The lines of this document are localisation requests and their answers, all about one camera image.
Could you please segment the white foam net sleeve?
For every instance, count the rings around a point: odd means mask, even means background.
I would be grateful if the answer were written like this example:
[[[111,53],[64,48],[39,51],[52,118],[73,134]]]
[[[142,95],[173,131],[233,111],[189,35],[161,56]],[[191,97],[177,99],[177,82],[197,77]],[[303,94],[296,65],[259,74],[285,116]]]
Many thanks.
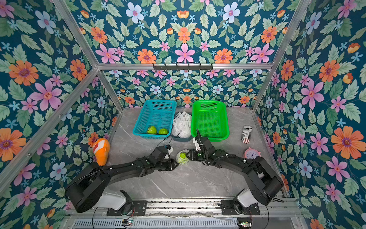
[[[189,150],[185,149],[177,153],[176,155],[176,162],[179,165],[185,165],[189,162],[189,158],[186,156]]]

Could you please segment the dark-topped green custard apple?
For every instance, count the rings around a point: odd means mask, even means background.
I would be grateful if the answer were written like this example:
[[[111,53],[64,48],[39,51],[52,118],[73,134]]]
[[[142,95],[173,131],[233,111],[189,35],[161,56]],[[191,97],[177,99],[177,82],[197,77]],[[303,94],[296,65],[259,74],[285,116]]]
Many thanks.
[[[157,128],[155,126],[150,126],[147,129],[147,134],[155,135],[157,134]]]

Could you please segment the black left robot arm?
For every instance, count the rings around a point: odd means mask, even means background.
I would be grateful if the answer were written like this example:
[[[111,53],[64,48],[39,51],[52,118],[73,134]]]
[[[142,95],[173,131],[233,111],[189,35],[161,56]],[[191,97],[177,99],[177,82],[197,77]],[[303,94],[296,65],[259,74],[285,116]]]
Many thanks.
[[[116,182],[134,177],[144,177],[155,171],[173,171],[179,164],[169,158],[169,151],[163,146],[156,147],[149,156],[137,158],[124,164],[100,166],[94,162],[88,165],[65,190],[78,213],[92,208],[120,210],[129,201],[123,190],[109,191],[107,187]]]

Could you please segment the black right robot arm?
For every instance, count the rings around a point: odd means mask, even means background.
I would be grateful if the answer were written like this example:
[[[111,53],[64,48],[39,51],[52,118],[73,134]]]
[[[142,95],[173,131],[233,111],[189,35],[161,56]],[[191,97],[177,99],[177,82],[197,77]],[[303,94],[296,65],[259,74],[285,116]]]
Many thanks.
[[[248,188],[235,196],[233,205],[223,205],[223,208],[234,209],[237,214],[245,214],[251,206],[258,203],[264,206],[268,206],[271,201],[283,203],[275,197],[284,186],[283,180],[263,157],[243,158],[215,149],[211,141],[199,133],[193,142],[195,149],[189,150],[185,155],[190,161],[202,162],[206,166],[218,169],[228,169],[242,175],[247,183]]]

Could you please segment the grey bin of nets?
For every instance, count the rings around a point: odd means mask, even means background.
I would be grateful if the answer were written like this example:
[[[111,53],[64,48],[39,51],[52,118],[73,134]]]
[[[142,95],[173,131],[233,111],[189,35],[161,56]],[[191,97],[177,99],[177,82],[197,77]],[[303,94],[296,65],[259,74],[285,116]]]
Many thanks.
[[[176,142],[189,142],[192,140],[192,136],[190,135],[189,137],[181,138],[179,136],[172,135],[172,140]]]

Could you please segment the pile of white foam nets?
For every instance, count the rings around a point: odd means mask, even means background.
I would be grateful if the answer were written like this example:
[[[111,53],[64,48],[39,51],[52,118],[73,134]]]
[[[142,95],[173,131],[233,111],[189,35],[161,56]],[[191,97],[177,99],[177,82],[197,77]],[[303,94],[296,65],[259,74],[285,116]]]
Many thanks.
[[[178,112],[173,119],[172,136],[176,138],[191,137],[192,115],[187,112]]]

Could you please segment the green custard apple at edge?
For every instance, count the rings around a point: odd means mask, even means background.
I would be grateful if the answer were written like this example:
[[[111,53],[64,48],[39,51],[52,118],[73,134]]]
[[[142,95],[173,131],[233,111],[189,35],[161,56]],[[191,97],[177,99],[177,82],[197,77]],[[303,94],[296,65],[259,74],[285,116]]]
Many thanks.
[[[167,135],[169,131],[166,128],[161,128],[158,132],[159,135]]]

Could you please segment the bright green plastic basket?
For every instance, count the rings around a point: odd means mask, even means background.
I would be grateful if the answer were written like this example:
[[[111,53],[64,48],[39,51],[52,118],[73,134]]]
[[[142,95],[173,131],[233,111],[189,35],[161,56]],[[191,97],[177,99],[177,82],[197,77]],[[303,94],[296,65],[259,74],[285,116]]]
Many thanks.
[[[201,136],[212,142],[221,142],[230,135],[226,105],[220,101],[200,100],[193,103],[191,135]]]

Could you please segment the teal plastic basket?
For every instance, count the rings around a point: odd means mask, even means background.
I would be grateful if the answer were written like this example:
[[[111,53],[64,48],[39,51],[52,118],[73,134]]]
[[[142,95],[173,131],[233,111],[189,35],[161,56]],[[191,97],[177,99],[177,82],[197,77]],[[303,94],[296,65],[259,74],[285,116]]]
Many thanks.
[[[173,100],[147,100],[135,123],[133,134],[145,139],[165,139],[171,134],[177,103]],[[157,128],[157,134],[147,134],[150,126]],[[159,135],[161,128],[166,128],[167,135]]]

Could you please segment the striped drink can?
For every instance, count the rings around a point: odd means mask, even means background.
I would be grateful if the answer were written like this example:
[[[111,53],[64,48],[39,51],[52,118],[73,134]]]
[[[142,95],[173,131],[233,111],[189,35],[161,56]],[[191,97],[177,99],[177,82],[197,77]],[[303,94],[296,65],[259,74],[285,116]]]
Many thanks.
[[[252,134],[252,127],[248,125],[244,126],[241,135],[242,143],[249,144],[251,140],[251,134]]]

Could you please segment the pink alarm clock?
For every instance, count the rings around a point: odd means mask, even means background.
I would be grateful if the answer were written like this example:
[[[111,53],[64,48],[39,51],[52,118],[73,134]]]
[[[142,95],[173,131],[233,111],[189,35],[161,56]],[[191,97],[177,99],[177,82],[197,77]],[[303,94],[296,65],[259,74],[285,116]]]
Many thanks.
[[[243,153],[244,158],[246,159],[255,159],[259,156],[261,156],[261,152],[259,152],[256,149],[253,149],[251,147],[249,147],[244,153]]]

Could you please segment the orange clownfish toy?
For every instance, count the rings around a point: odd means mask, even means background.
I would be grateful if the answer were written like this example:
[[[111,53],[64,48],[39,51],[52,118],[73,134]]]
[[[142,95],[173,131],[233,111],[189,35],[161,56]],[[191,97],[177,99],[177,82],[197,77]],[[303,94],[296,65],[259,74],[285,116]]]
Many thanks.
[[[99,166],[105,166],[110,151],[110,143],[105,138],[99,138],[92,146],[96,162]]]

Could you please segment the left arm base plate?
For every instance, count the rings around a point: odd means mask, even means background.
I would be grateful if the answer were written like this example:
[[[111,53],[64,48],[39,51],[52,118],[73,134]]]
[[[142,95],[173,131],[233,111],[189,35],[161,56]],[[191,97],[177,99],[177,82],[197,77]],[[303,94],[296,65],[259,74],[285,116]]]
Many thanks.
[[[146,200],[133,200],[126,202],[119,210],[108,209],[107,216],[129,217],[144,216],[147,210]]]

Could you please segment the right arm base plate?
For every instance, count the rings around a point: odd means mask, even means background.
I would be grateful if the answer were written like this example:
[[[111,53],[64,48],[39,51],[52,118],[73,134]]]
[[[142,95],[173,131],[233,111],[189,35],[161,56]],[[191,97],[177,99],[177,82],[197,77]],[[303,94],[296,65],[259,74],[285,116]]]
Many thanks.
[[[243,207],[238,200],[222,199],[217,206],[221,209],[223,215],[242,215],[242,216],[257,216],[260,215],[258,204],[252,204],[249,207]]]

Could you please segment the black hook rail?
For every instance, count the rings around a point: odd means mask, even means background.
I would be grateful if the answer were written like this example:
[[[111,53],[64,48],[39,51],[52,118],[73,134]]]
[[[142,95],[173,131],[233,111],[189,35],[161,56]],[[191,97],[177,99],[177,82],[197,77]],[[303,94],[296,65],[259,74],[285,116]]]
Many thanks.
[[[192,70],[192,71],[200,71],[200,70],[213,70],[213,65],[207,64],[163,64],[163,65],[155,65],[153,64],[154,70],[172,70],[172,71],[180,71],[180,70]]]

